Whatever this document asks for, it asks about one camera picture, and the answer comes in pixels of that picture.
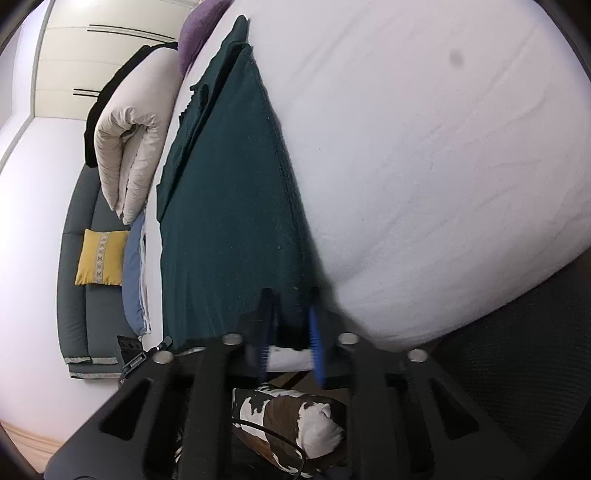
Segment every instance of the yellow pillow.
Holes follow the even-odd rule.
[[[84,230],[75,284],[121,285],[123,251],[128,235],[129,232]]]

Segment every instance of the black blanket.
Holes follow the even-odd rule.
[[[307,346],[313,269],[289,159],[239,17],[194,91],[157,187],[164,334],[177,351],[236,328],[262,288],[276,345]]]

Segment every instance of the white wardrobe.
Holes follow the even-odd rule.
[[[199,0],[56,0],[43,37],[35,115],[86,120],[142,45],[178,40]]]

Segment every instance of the blue pillow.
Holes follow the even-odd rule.
[[[141,212],[131,225],[123,254],[123,279],[121,283],[125,318],[138,336],[146,333],[147,329],[141,297],[141,242],[144,241],[142,235],[144,222],[145,213]]]

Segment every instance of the white bed sheet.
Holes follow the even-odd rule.
[[[155,185],[239,14],[332,303],[379,346],[471,322],[591,243],[591,85],[534,1],[236,0],[183,82],[149,196],[147,346],[162,336]]]

